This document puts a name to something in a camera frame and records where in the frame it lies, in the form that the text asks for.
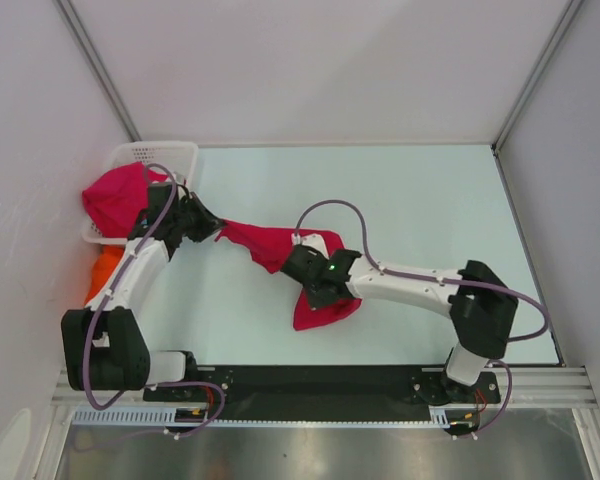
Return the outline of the white plastic laundry basket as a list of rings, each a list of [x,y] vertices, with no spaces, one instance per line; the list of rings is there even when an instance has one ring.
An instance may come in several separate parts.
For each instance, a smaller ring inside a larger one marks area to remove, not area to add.
[[[199,147],[189,141],[139,141],[117,146],[104,163],[103,173],[135,162],[158,163],[192,189],[198,176]]]

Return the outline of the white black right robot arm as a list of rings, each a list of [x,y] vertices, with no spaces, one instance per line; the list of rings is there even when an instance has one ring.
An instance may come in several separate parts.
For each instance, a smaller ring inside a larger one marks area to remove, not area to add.
[[[484,263],[460,270],[390,268],[362,253],[338,249],[327,257],[296,245],[281,272],[302,286],[313,309],[341,300],[386,300],[425,309],[449,319],[457,337],[441,374],[449,401],[471,398],[482,369],[504,357],[519,300]]]

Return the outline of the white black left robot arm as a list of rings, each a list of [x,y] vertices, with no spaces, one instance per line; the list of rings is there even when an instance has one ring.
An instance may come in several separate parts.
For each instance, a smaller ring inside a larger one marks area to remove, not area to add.
[[[182,240],[202,242],[224,226],[185,186],[148,187],[148,207],[138,214],[113,273],[84,308],[67,311],[61,320],[72,389],[83,391],[88,378],[93,391],[140,390],[165,383],[182,400],[199,392],[201,376],[194,370],[193,354],[151,350],[140,313]]]

